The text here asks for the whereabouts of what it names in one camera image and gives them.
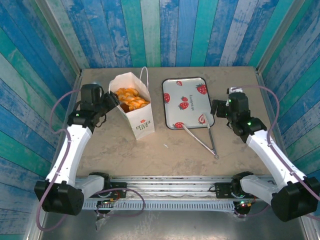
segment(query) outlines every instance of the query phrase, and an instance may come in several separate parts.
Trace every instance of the wooden wall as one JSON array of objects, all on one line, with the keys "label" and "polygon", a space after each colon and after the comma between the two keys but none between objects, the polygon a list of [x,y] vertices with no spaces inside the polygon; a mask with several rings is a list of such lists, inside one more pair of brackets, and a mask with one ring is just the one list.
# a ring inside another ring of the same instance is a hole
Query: wooden wall
[{"label": "wooden wall", "polygon": [[257,66],[292,0],[46,0],[82,69]]},{"label": "wooden wall", "polygon": [[[51,108],[75,79],[35,0],[0,0],[0,240],[25,233],[35,183],[48,174],[58,143]],[[56,129],[68,104],[55,112]]]},{"label": "wooden wall", "polygon": [[262,75],[280,100],[278,125],[289,159],[320,181],[319,69],[320,1],[306,0]]}]

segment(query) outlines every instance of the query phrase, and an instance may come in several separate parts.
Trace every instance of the white arm segment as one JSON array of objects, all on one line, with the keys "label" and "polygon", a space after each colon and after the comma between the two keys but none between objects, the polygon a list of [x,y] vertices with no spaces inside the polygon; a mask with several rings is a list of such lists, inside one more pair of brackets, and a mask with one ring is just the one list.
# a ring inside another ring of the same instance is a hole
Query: white arm segment
[{"label": "white arm segment", "polygon": [[[88,127],[84,128],[82,127],[82,125],[75,125],[75,124],[68,126],[67,130],[71,135],[70,150],[62,166],[62,169],[55,180],[55,183],[61,184],[62,181],[66,181],[66,184],[74,187],[78,165],[79,165],[82,153],[86,147],[86,144],[92,136],[92,132]],[[63,156],[65,155],[67,143],[68,143],[68,138],[66,136],[64,139],[63,146],[60,150],[59,156],[52,170],[46,177],[46,179],[49,180],[49,182],[51,182],[52,179],[54,178],[57,168],[61,163]]]}]

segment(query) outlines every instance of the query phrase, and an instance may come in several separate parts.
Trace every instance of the orange food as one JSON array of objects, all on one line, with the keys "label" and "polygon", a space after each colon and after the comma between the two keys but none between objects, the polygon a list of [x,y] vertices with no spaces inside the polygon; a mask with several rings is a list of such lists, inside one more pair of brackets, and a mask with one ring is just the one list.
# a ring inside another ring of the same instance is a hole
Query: orange food
[{"label": "orange food", "polygon": [[139,97],[139,92],[132,88],[119,88],[116,92],[118,99],[122,102],[120,105],[125,113],[147,106],[150,102]]}]

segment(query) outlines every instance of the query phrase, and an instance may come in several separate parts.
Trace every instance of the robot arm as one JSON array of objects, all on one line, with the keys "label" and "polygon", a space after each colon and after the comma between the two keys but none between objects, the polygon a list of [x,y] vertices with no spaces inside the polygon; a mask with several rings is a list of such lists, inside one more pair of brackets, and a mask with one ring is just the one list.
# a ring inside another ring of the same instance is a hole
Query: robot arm
[{"label": "robot arm", "polygon": [[[105,121],[106,114],[118,104],[117,97],[112,92],[104,93],[101,86],[97,84],[85,84],[82,86],[81,101],[77,103],[77,106],[80,105],[80,110],[77,110],[76,107],[69,115],[67,122],[67,130],[71,135],[70,149],[53,187],[43,202],[43,210],[77,215],[82,209],[84,199],[104,188],[104,177],[90,175],[82,181],[76,182],[76,173],[82,153],[100,118],[104,116]],[[67,144],[68,138],[65,137],[52,170],[45,181],[37,181],[34,192],[39,200],[48,188],[49,183],[53,181],[57,168],[66,152]]]},{"label": "robot arm", "polygon": [[[227,94],[227,101],[213,101],[211,113],[220,118],[227,118],[227,126],[260,157],[276,183],[274,185],[265,182],[251,172],[239,173],[232,178],[233,195],[237,197],[247,193],[262,199],[271,205],[275,215],[284,222],[314,212],[318,201],[299,183],[269,147],[267,127],[260,119],[251,117],[248,98],[242,89],[230,88]],[[298,177],[319,194],[320,183],[317,179],[308,178],[297,169],[273,139],[271,144]]]}]

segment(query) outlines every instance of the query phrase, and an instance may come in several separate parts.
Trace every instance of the strawberry tray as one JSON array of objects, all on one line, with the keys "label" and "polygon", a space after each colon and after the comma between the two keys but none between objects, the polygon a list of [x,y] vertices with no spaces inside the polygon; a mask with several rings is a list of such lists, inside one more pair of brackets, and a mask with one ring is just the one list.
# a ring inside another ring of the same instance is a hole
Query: strawberry tray
[{"label": "strawberry tray", "polygon": [[206,81],[201,77],[170,78],[162,83],[166,126],[172,130],[206,128],[215,123]]}]

